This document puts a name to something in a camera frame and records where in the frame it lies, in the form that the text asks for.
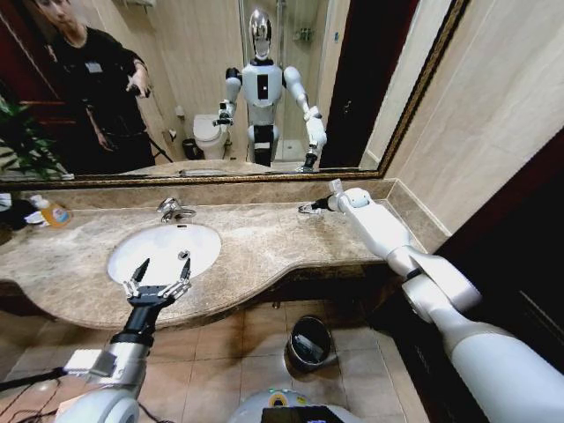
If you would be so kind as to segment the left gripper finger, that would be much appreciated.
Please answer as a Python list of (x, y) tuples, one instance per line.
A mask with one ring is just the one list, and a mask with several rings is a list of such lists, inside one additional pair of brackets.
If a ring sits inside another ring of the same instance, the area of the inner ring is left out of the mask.
[(150, 263), (150, 259), (146, 258), (134, 271), (133, 274), (131, 275), (129, 280), (125, 280), (122, 282), (122, 286), (124, 289), (124, 292), (126, 294), (126, 297), (129, 298), (133, 298), (133, 297), (138, 297), (140, 295), (139, 293), (139, 287), (140, 287), (140, 282), (142, 281), (146, 270), (149, 266)]
[(191, 284), (189, 282), (190, 273), (191, 273), (190, 265), (191, 265), (191, 261), (190, 258), (188, 257), (185, 261), (185, 264), (182, 267), (180, 277), (178, 278), (178, 280), (164, 289), (165, 298), (171, 297), (177, 300), (190, 289), (191, 287)]

